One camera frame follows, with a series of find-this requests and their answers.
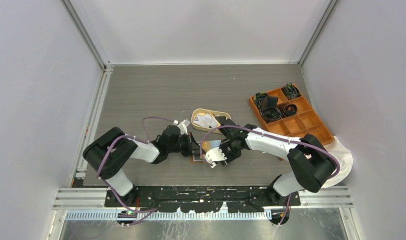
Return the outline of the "brown leather card holder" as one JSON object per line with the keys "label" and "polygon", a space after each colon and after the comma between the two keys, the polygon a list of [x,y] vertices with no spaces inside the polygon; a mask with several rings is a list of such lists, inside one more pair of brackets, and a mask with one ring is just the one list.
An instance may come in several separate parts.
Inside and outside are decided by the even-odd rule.
{"label": "brown leather card holder", "polygon": [[204,151],[204,150],[202,149],[202,153],[203,153],[203,155],[193,155],[193,156],[190,158],[190,162],[191,162],[192,164],[201,164],[201,163],[204,163],[205,160],[202,159],[201,157],[203,157],[203,156],[205,155],[206,151]]}

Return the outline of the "orange credit card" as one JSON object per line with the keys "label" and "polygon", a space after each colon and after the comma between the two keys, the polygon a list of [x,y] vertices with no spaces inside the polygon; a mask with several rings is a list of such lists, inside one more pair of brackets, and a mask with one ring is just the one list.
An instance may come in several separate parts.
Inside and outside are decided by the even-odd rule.
{"label": "orange credit card", "polygon": [[221,140],[205,140],[201,143],[202,149],[207,152],[213,148],[217,148],[221,145]]}

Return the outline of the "cream oval tray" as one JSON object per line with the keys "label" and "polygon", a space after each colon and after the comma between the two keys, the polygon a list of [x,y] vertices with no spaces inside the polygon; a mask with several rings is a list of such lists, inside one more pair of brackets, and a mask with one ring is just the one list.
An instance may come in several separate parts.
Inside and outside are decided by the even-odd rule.
{"label": "cream oval tray", "polygon": [[231,119],[231,116],[226,112],[197,108],[191,115],[191,124],[196,130],[209,132],[228,119]]}

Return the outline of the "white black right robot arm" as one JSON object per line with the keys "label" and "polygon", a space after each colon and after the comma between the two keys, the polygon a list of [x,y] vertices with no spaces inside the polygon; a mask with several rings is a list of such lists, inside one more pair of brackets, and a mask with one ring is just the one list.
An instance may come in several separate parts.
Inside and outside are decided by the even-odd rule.
{"label": "white black right robot arm", "polygon": [[227,165],[239,158],[243,150],[265,152],[290,164],[291,171],[279,175],[270,184],[268,198],[277,206],[294,192],[308,190],[317,193],[341,170],[338,160],[309,133],[301,138],[284,136],[252,124],[239,126],[230,119],[220,125],[219,130],[225,139],[205,154],[206,161],[212,166]]}

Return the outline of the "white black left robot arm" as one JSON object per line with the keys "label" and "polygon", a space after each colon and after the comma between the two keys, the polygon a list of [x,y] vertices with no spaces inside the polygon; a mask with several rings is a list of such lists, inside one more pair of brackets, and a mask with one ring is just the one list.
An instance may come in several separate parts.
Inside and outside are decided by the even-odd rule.
{"label": "white black left robot arm", "polygon": [[200,145],[186,127],[168,125],[155,140],[143,142],[113,127],[85,148],[82,157],[96,171],[97,176],[117,193],[117,200],[129,207],[136,202],[134,184],[122,167],[130,159],[157,165],[171,153],[184,157],[199,154]]}

